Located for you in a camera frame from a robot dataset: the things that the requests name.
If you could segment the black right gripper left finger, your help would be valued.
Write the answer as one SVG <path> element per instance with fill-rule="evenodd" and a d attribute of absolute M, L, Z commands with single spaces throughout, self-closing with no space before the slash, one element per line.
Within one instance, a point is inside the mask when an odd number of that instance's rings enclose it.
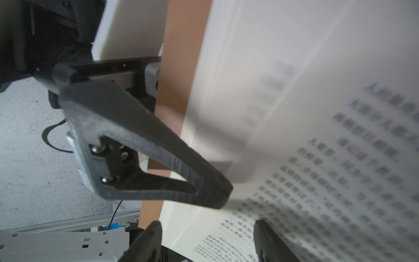
<path fill-rule="evenodd" d="M 163 230 L 159 221 L 153 221 L 145 230 L 129 229 L 129 248 L 119 262 L 160 262 Z"/>

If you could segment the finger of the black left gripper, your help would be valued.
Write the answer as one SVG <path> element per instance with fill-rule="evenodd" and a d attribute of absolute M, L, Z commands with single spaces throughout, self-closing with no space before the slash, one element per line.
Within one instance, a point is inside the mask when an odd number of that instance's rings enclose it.
<path fill-rule="evenodd" d="M 57 95 L 85 186 L 107 200 L 222 208 L 232 184 L 141 102 L 159 57 L 72 61 L 34 76 Z"/>

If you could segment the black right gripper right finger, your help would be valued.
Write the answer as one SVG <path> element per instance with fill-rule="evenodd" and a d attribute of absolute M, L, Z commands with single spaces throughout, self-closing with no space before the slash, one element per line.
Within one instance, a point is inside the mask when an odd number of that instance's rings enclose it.
<path fill-rule="evenodd" d="M 299 262 L 291 249 L 263 219 L 254 225 L 255 250 L 260 262 Z"/>

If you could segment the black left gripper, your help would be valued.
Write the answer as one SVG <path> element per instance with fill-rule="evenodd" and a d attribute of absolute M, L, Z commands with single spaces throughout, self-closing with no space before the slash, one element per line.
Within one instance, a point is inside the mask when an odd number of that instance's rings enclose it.
<path fill-rule="evenodd" d="M 1 83 L 50 72 L 95 39 L 105 1 L 1 1 Z"/>

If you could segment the brown paperback book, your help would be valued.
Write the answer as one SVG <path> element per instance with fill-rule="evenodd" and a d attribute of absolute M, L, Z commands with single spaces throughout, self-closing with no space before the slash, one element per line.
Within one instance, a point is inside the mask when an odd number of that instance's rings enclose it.
<path fill-rule="evenodd" d="M 265 219 L 303 262 L 419 259 L 418 1 L 169 1 L 156 116 L 234 186 L 144 201 L 195 262 L 255 262 Z"/>

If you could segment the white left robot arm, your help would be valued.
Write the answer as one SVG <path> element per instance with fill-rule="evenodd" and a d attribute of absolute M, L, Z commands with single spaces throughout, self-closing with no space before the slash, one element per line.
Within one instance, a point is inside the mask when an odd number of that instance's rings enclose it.
<path fill-rule="evenodd" d="M 159 57 L 92 61 L 86 49 L 41 49 L 32 69 L 48 83 L 69 125 L 87 187 L 104 199 L 172 200 L 222 208 L 232 184 L 144 107 L 146 68 Z M 162 228 L 133 241 L 123 229 L 92 233 L 1 231 L 3 262 L 158 262 Z"/>

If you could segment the aluminium front rail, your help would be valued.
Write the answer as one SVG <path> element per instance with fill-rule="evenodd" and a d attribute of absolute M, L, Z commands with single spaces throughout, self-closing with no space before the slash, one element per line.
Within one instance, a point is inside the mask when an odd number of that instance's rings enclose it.
<path fill-rule="evenodd" d="M 23 232 L 23 233 L 63 233 L 80 231 L 82 229 L 108 226 L 112 223 L 128 223 L 135 222 L 140 217 L 141 208 L 119 210 L 114 213 L 106 213 L 101 215 L 94 215 L 81 218 L 73 218 L 64 221 L 44 223 L 39 225 L 20 227 L 14 229 L 8 229 L 12 232 Z"/>

